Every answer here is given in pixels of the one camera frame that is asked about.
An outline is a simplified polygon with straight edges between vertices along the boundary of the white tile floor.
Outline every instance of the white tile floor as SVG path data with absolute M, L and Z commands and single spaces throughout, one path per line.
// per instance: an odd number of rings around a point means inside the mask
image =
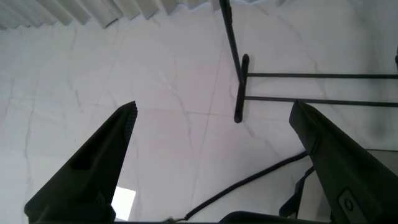
M 396 73 L 398 2 L 233 2 L 238 50 L 252 72 Z M 250 78 L 267 96 L 398 101 L 397 82 Z M 233 122 L 238 80 L 221 12 L 209 4 L 171 16 L 18 28 L 0 33 L 0 217 L 26 222 L 26 201 L 118 107 L 139 110 L 118 186 L 136 192 L 129 220 L 190 209 L 303 147 L 292 104 L 246 102 Z M 363 147 L 397 149 L 398 109 L 316 106 Z M 249 184 L 192 218 L 277 214 L 310 165 Z

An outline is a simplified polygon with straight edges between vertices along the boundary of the black cable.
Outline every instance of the black cable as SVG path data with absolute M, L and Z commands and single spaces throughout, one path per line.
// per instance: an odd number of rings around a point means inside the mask
M 199 206 L 197 206 L 196 208 L 194 208 L 191 212 L 188 212 L 188 214 L 183 218 L 183 219 L 179 219 L 178 221 L 188 221 L 192 216 L 194 216 L 194 214 L 198 213 L 200 210 L 204 209 L 205 207 L 209 206 L 211 203 L 217 201 L 218 199 L 220 199 L 221 197 L 225 196 L 226 194 L 230 193 L 231 191 L 235 190 L 238 187 L 241 187 L 249 182 L 252 182 L 264 175 L 269 174 L 272 171 L 275 171 L 279 168 L 281 168 L 282 166 L 285 166 L 287 164 L 290 164 L 292 162 L 298 161 L 300 159 L 303 159 L 304 157 L 307 156 L 307 152 L 301 152 L 300 154 L 290 157 L 288 159 L 285 159 L 283 161 L 278 162 L 277 164 L 266 168 L 265 170 L 262 170 L 260 172 L 258 172 L 257 174 L 251 175 L 250 177 L 243 179 L 235 184 L 233 184 L 232 186 L 228 187 L 227 189 L 223 190 L 222 192 L 214 195 L 212 198 L 208 199 L 207 201 L 201 203 Z

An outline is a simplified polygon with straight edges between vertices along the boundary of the horizontal metal bar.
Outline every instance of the horizontal metal bar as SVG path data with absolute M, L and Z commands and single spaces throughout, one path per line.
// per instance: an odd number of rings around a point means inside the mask
M 268 97 L 268 96 L 245 96 L 244 99 L 257 100 L 257 101 L 292 102 L 292 103 L 295 100 L 300 100 L 304 103 L 319 103 L 319 104 L 331 104 L 331 105 L 398 107 L 398 103 L 372 102 L 372 101 L 316 100 L 316 99 L 297 99 L 297 98 L 281 98 L 281 97 Z
M 398 79 L 398 75 L 385 74 L 304 74 L 304 73 L 248 73 L 248 77 L 268 78 L 362 78 L 362 79 Z

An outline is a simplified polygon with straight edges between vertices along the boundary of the cable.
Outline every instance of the cable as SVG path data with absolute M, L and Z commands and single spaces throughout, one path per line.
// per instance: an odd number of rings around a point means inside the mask
M 230 187 L 228 187 L 227 189 L 223 190 L 222 192 L 214 195 L 212 198 L 208 199 L 207 201 L 201 203 L 199 206 L 197 206 L 196 208 L 194 208 L 191 212 L 188 212 L 188 214 L 184 217 L 184 218 L 180 218 L 178 220 L 175 220 L 175 222 L 179 222 L 179 221 L 188 221 L 192 216 L 194 216 L 194 214 L 198 213 L 200 210 L 204 209 L 205 207 L 209 206 L 210 204 L 212 204 L 213 202 L 217 201 L 218 199 L 220 199 L 221 197 L 225 196 L 226 194 L 230 193 L 231 191 L 237 189 L 238 187 L 242 187 L 243 185 L 252 182 L 264 175 L 269 174 L 272 171 L 275 171 L 287 164 L 290 164 L 292 162 L 298 161 L 303 159 L 304 157 L 307 156 L 307 152 L 301 152 L 300 154 L 296 155 L 296 156 L 292 156 L 288 159 L 285 159 L 283 161 L 278 162 L 277 164 L 266 168 L 265 170 L 262 170 L 260 172 L 258 172 L 257 174 L 251 175 L 250 177 L 247 177 L 233 185 L 231 185 Z

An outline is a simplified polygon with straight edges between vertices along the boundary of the metal stand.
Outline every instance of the metal stand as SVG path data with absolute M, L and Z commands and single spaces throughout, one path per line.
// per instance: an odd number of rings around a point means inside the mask
M 243 107 L 245 100 L 257 101 L 278 101 L 278 102 L 294 102 L 300 100 L 304 103 L 318 103 L 329 105 L 352 105 L 352 106 L 383 106 L 383 107 L 398 107 L 398 103 L 389 102 L 372 102 L 372 101 L 346 101 L 346 100 L 317 100 L 317 99 L 296 99 L 296 98 L 281 98 L 281 97 L 267 97 L 267 96 L 246 96 L 246 80 L 248 77 L 274 77 L 274 78 L 353 78 L 353 79 L 398 79 L 398 75 L 353 75 L 353 74 L 298 74 L 298 73 L 249 73 L 249 56 L 243 55 L 242 65 L 239 62 L 238 50 L 236 48 L 236 41 L 234 30 L 232 27 L 232 10 L 229 0 L 220 0 L 221 10 L 228 35 L 229 46 L 231 47 L 232 58 L 234 60 L 236 74 L 239 80 L 238 96 L 236 97 L 236 107 L 234 120 L 240 123 L 243 117 Z

